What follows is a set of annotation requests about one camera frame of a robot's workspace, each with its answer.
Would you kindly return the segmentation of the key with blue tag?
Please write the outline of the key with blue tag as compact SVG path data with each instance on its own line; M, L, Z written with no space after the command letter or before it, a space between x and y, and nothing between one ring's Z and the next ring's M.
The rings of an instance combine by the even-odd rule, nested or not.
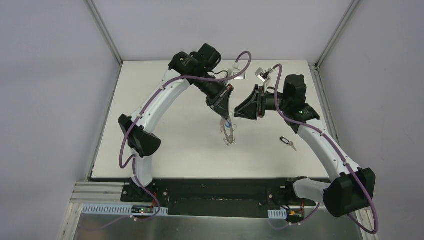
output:
M231 122L229 122L229 121L226 121L226 122L225 122L225 124L224 124L224 126L225 126L226 128L231 128L232 123L231 123Z

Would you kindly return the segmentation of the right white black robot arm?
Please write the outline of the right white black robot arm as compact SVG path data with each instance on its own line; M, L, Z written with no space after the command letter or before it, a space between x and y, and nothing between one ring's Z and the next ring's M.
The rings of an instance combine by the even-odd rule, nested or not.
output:
M273 93L255 85L250 96L235 108L234 116L248 120L264 117L267 111L280 111L285 122L315 153L330 183L305 176L285 183L284 200L296 205L303 199L323 204L333 217L371 207L376 175L362 168L328 135L318 113L306 102L307 86L303 75L291 74L284 80L283 91Z

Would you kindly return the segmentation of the round metal keyring disc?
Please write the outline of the round metal keyring disc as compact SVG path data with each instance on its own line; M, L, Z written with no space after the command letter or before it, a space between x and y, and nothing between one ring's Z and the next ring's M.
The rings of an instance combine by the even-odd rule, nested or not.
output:
M224 140L224 142L226 143L227 146L230 146L230 145L232 145L235 142L234 131L237 128L237 126L235 126L232 123L231 128L226 128L225 127L226 121L229 121L229 122L232 123L230 117L228 119L221 118L220 123L219 123L219 125L220 125L220 133L221 134L224 134L224 139L223 140Z

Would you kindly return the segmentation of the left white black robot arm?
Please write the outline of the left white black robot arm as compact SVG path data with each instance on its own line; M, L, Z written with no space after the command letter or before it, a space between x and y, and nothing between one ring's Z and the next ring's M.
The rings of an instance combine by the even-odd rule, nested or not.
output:
M118 124L124 134L119 153L119 166L132 165L131 180L135 186L133 195L140 202L152 198L153 155L162 141L154 135L159 121L190 86L205 94L206 105L221 117L222 126L230 123L229 100L234 90L231 84L210 75L221 62L221 54L205 43L198 51L179 52L168 64L168 69L155 91L141 107L130 115L122 114Z

